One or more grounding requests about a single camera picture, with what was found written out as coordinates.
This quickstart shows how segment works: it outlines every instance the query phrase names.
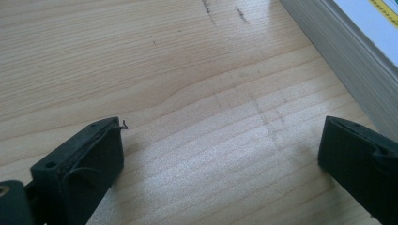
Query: wood grain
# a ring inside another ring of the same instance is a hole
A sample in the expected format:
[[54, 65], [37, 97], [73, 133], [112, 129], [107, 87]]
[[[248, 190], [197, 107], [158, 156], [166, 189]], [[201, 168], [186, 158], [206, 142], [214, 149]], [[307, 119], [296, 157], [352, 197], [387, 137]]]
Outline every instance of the wood grain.
[[89, 224], [378, 224], [316, 155], [373, 128], [279, 1], [0, 2], [0, 179], [117, 115], [125, 168]]

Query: white paper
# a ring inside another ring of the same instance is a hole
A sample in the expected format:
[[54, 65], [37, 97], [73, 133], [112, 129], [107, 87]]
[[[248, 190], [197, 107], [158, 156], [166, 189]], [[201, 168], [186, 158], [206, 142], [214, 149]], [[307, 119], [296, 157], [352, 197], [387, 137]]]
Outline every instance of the white paper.
[[[334, 0], [354, 24], [398, 67], [398, 29], [368, 0]], [[398, 13], [395, 0], [383, 0]]]

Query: black plastic object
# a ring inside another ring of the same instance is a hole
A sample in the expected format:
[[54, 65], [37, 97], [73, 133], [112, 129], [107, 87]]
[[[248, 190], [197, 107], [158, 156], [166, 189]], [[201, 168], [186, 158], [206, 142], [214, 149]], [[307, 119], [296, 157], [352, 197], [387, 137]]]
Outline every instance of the black plastic object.
[[31, 168], [33, 181], [0, 183], [0, 225], [81, 225], [123, 168], [117, 117], [95, 122]]
[[398, 143], [328, 116], [319, 165], [382, 224], [398, 224]]

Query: yellow ruler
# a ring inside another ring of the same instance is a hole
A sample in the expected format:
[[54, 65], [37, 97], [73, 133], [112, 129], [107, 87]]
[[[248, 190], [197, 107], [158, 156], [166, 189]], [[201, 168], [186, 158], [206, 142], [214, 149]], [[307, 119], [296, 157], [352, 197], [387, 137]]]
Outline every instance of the yellow ruler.
[[398, 29], [398, 15], [383, 0], [369, 0]]

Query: book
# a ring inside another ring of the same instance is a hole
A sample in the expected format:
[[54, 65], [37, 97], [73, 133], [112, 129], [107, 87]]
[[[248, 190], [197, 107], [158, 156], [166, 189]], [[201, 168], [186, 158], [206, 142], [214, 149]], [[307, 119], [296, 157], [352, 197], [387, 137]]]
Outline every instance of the book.
[[281, 0], [379, 132], [398, 142], [398, 0]]

